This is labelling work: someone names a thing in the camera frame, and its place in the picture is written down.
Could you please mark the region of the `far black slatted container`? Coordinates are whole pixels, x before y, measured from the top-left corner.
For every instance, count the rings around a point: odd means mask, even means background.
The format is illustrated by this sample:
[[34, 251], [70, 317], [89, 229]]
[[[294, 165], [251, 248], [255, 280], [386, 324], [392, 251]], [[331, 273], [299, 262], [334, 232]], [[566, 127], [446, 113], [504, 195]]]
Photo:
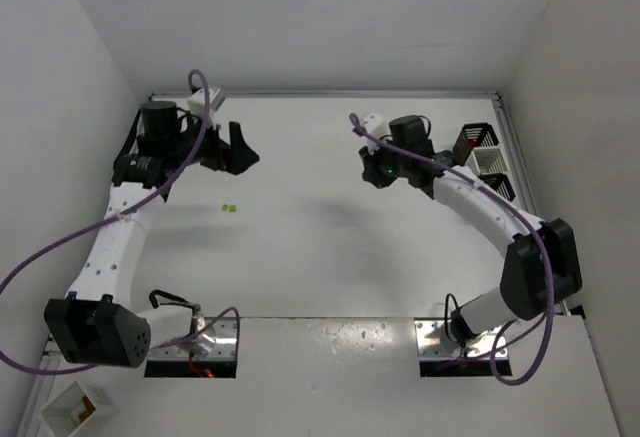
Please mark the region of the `far black slatted container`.
[[452, 153], [455, 161], [463, 165], [473, 149], [498, 145], [499, 139], [491, 124], [486, 122], [465, 124], [453, 145]]

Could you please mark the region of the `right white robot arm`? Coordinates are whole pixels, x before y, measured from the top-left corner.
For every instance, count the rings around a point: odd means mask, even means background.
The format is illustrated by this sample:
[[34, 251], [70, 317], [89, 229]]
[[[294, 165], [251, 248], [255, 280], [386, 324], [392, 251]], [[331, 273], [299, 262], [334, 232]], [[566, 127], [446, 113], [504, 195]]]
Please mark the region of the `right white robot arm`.
[[479, 231], [504, 260], [499, 285], [455, 309], [449, 334], [460, 346], [513, 320], [530, 321], [583, 286], [575, 236], [562, 219], [546, 221], [512, 204], [454, 152], [435, 151], [424, 116], [386, 122], [379, 114], [349, 120], [365, 138], [362, 178], [378, 189], [406, 180]]

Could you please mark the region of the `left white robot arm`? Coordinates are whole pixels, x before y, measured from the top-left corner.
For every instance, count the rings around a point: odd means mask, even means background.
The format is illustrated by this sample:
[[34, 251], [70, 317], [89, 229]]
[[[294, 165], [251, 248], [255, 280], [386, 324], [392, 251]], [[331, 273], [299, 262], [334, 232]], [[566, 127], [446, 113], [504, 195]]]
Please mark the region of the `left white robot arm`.
[[137, 368], [151, 349], [166, 344], [196, 351], [209, 328], [200, 306], [154, 290], [151, 309], [133, 312], [136, 267], [181, 165], [239, 175], [259, 160], [235, 121], [223, 140], [219, 126], [203, 126], [193, 108], [153, 100], [140, 106], [136, 121], [141, 129], [132, 132], [130, 146], [113, 163], [107, 223], [65, 297], [50, 300], [44, 311], [53, 340], [71, 364]]

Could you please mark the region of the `white slatted container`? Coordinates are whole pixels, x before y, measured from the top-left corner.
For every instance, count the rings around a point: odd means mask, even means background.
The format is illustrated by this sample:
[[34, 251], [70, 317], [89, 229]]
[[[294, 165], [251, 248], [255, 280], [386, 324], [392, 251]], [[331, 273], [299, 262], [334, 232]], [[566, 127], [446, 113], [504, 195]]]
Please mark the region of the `white slatted container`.
[[476, 147], [465, 161], [465, 165], [476, 175], [507, 173], [509, 166], [499, 146]]
[[40, 410], [40, 422], [50, 436], [98, 436], [119, 413], [106, 390], [74, 381]]

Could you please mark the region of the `near black slatted container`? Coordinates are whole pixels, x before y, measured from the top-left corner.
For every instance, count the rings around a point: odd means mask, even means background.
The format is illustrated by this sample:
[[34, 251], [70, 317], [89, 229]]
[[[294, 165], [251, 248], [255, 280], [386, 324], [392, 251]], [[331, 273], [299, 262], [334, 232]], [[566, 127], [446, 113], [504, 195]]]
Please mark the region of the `near black slatted container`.
[[482, 174], [479, 179], [505, 200], [513, 202], [516, 198], [510, 179], [505, 173]]

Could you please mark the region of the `metal base plate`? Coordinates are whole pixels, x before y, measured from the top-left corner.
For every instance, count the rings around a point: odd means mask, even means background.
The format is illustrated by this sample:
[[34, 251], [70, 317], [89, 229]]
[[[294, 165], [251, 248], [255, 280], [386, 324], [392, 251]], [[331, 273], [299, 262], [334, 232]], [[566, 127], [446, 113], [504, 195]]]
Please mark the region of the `metal base plate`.
[[232, 363], [236, 360], [238, 324], [233, 318], [218, 320], [193, 344], [160, 347], [149, 353], [148, 361]]
[[[500, 327], [483, 332], [469, 341], [464, 349], [452, 341], [452, 337], [446, 336], [443, 319], [415, 319], [414, 330], [419, 360], [443, 362], [458, 358], [487, 360]], [[505, 337], [497, 341], [497, 347], [506, 344]]]

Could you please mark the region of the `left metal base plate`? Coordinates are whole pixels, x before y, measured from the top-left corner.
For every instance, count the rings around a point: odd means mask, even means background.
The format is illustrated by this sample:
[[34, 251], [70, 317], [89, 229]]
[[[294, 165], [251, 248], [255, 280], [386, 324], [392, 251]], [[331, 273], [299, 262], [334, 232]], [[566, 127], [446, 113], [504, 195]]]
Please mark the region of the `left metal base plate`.
[[160, 347], [149, 353], [148, 361], [232, 363], [236, 360], [238, 324], [233, 318], [218, 320], [193, 344]]

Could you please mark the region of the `black slatted container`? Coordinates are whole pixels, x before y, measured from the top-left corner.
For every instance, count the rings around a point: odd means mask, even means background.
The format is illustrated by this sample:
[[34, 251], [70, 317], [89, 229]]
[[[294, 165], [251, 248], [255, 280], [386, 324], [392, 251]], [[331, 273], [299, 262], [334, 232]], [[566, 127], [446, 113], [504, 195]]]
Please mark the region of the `black slatted container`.
[[486, 122], [465, 124], [453, 145], [452, 153], [455, 161], [463, 165], [473, 149], [498, 145], [499, 139], [491, 124]]
[[516, 198], [510, 179], [505, 173], [482, 174], [479, 179], [505, 200], [513, 202]]

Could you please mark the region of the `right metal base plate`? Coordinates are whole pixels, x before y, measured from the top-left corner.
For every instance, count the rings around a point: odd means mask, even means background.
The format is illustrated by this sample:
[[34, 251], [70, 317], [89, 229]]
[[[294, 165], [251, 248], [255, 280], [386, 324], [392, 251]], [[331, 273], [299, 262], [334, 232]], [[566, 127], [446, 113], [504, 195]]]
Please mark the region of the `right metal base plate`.
[[[487, 360], [500, 327], [483, 332], [469, 341], [464, 349], [452, 341], [452, 337], [446, 336], [443, 319], [415, 319], [414, 330], [419, 360], [443, 362], [458, 358]], [[497, 347], [506, 344], [505, 337], [497, 341]]]

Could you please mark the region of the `middle white slatted container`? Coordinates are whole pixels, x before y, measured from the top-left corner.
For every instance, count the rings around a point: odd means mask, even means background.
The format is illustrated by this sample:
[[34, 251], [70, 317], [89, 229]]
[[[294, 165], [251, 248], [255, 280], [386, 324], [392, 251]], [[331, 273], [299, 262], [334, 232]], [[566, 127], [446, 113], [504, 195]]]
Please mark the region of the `middle white slatted container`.
[[476, 175], [507, 173], [509, 166], [499, 146], [476, 147], [465, 161], [465, 165]]

